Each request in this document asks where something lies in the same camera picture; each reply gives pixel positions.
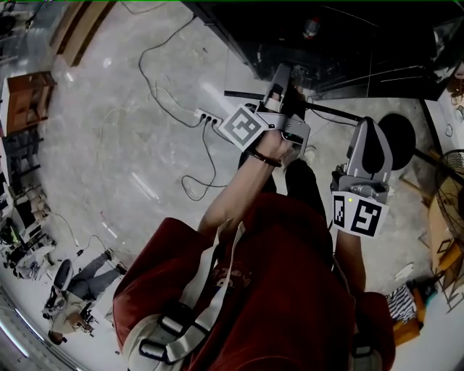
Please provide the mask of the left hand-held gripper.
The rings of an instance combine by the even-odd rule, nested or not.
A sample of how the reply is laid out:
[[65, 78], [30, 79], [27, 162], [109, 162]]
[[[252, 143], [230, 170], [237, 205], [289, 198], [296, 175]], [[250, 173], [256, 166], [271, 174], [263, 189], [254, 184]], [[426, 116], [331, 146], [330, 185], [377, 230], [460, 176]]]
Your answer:
[[[266, 109], [280, 109], [289, 85], [291, 67], [279, 64], [262, 100]], [[304, 151], [310, 135], [310, 126], [298, 116], [287, 117], [275, 112], [252, 112], [245, 105], [224, 120], [218, 130], [240, 151], [246, 151], [265, 131], [277, 130], [282, 138]]]

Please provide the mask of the person's left hand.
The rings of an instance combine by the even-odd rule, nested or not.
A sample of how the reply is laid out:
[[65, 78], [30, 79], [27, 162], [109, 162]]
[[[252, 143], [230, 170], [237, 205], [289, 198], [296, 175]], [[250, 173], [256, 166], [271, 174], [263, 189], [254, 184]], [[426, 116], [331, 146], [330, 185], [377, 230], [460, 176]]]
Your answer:
[[290, 162], [299, 153], [292, 142], [283, 138], [279, 130], [265, 131], [254, 150], [273, 162]]

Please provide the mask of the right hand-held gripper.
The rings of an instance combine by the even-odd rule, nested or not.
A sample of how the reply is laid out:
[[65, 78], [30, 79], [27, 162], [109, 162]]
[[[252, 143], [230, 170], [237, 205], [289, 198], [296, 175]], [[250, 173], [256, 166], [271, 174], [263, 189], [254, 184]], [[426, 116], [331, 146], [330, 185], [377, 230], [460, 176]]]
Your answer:
[[389, 185], [385, 182], [392, 171], [389, 142], [375, 123], [377, 139], [373, 142], [376, 150], [372, 159], [376, 166], [372, 180], [366, 179], [370, 173], [363, 166], [363, 157], [371, 124], [373, 120], [369, 117], [358, 122], [347, 152], [346, 172], [338, 166], [332, 172], [331, 183], [333, 226], [345, 233], [368, 238], [378, 235], [388, 214]]

